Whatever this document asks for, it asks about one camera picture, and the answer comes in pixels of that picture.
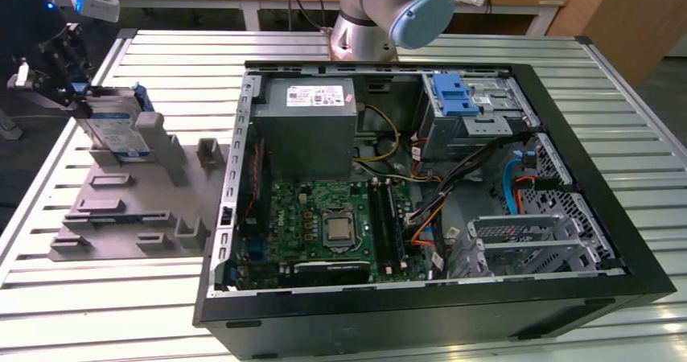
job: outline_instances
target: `gray robot arm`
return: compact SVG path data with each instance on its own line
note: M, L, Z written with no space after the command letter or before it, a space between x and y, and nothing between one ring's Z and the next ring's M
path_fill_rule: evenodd
M332 31L336 60L384 61L395 45L424 47L454 16L454 0L342 0Z

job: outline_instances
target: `slotted aluminum table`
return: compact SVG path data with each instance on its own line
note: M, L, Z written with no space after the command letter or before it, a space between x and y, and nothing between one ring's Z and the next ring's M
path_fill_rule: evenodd
M315 33L140 31L117 39L96 84L144 84L181 143L228 140L244 61L326 60L326 44ZM535 66L679 292L558 339L327 360L684 360L687 154L596 49L571 38L450 35L400 60ZM0 238L0 360L231 360L191 326L199 257L47 259L91 165L88 146L71 121Z

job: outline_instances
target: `green motherboard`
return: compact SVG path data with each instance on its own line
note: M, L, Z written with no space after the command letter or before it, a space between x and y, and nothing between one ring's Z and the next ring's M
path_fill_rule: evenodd
M368 192L367 182L272 184L270 232L263 243L250 243L264 256L244 270L247 287L280 287L275 265L308 261L367 261L368 282L426 280L420 250L407 253L404 269L379 270ZM395 183L392 192L398 216L403 216L411 211L407 184Z

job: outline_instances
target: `ram slot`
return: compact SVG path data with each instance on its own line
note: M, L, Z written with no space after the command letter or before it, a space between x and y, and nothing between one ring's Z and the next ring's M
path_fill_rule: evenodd
M376 267L382 273L391 274L406 267L394 190L386 183L368 183L368 190Z
M396 211L396 198L394 197L394 185L391 182L384 184L387 187L387 214L384 215L388 220L388 224L391 224L392 228L392 236L390 245L394 249L394 263L398 268L403 269L407 267L406 265L406 248L404 248L404 238L403 238L403 229L400 226L400 216Z

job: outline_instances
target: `blue drive bay latch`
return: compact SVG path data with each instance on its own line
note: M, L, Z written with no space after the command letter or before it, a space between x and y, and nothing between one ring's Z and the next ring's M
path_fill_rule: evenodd
M434 93L443 107L443 115L448 117L475 116L480 109L470 99L470 87L459 74L436 74L434 77Z

